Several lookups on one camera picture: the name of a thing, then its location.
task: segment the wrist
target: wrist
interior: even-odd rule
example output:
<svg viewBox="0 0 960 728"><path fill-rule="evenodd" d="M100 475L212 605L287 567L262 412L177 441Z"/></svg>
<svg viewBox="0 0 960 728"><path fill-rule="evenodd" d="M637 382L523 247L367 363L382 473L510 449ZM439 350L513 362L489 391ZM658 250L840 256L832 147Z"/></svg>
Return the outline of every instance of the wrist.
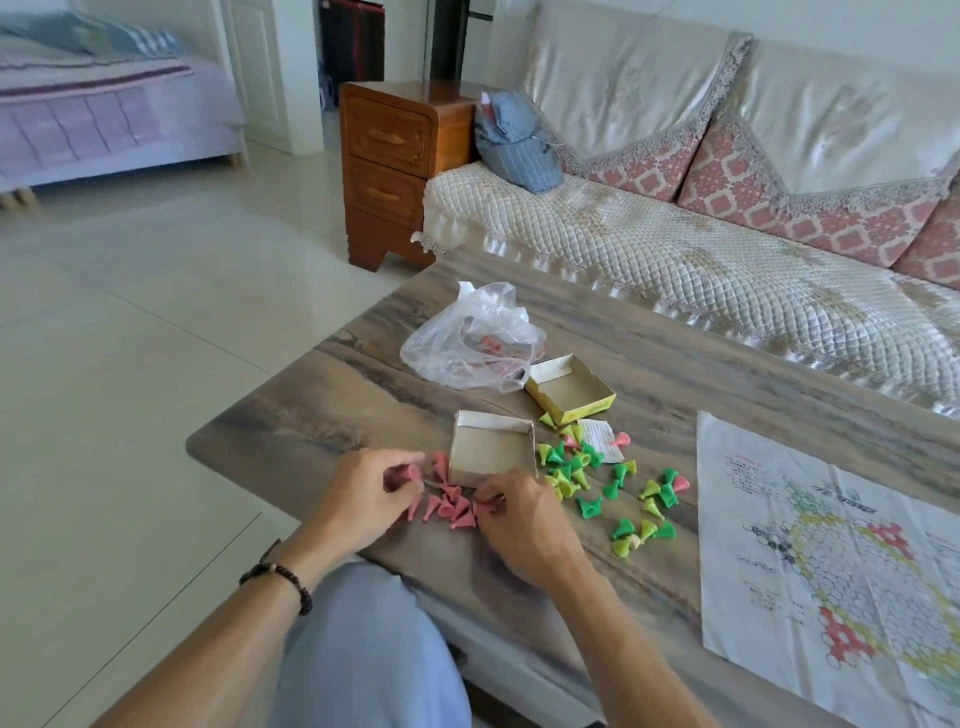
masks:
<svg viewBox="0 0 960 728"><path fill-rule="evenodd" d="M321 580L348 556L341 554L337 543L332 534L308 533L301 526L271 552L269 560L296 574L304 589L312 593Z"/></svg>
<svg viewBox="0 0 960 728"><path fill-rule="evenodd" d="M596 577L596 569L587 555L577 554L557 564L546 585L546 592L556 604L568 595L582 592Z"/></svg>

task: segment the wooden nightstand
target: wooden nightstand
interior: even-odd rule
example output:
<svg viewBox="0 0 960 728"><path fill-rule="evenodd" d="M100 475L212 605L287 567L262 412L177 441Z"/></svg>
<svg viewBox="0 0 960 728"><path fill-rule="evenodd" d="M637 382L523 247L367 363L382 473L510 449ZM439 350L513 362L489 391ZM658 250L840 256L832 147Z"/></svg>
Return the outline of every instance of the wooden nightstand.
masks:
<svg viewBox="0 0 960 728"><path fill-rule="evenodd" d="M387 252L434 261L410 236L423 227L423 189L476 158L473 107L485 88L448 81L340 87L340 143L349 261L375 271Z"/></svg>

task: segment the forearm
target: forearm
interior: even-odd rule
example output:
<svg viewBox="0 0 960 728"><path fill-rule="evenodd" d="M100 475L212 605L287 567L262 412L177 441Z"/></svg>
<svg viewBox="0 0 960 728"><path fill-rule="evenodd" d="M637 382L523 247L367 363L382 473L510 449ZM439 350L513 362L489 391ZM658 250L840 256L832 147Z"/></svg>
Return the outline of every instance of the forearm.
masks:
<svg viewBox="0 0 960 728"><path fill-rule="evenodd" d="M298 534L271 561L312 592L335 565L321 549L306 555ZM251 579L94 724L94 728L218 728L243 713L260 673L298 616L300 596L286 579Z"/></svg>
<svg viewBox="0 0 960 728"><path fill-rule="evenodd" d="M589 562L559 574L550 595L612 728L718 728Z"/></svg>

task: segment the light blue pants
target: light blue pants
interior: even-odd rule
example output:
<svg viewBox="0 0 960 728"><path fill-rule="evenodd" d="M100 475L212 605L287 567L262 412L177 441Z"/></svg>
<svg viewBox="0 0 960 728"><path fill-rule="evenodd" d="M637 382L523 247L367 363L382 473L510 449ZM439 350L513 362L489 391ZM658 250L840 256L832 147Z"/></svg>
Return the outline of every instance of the light blue pants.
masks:
<svg viewBox="0 0 960 728"><path fill-rule="evenodd" d="M398 576L345 564L287 636L272 728L469 728L463 679Z"/></svg>

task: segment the wooden drawer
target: wooden drawer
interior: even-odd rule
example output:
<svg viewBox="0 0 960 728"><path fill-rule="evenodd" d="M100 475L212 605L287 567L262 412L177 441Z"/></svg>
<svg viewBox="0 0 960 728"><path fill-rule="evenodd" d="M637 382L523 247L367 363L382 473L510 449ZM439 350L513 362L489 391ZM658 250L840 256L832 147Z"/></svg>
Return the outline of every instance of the wooden drawer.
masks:
<svg viewBox="0 0 960 728"><path fill-rule="evenodd" d="M356 157L349 158L345 166L344 194L349 206L420 228L426 180Z"/></svg>
<svg viewBox="0 0 960 728"><path fill-rule="evenodd" d="M423 114L378 104L369 99L344 99L347 151L419 177L430 173L431 121Z"/></svg>

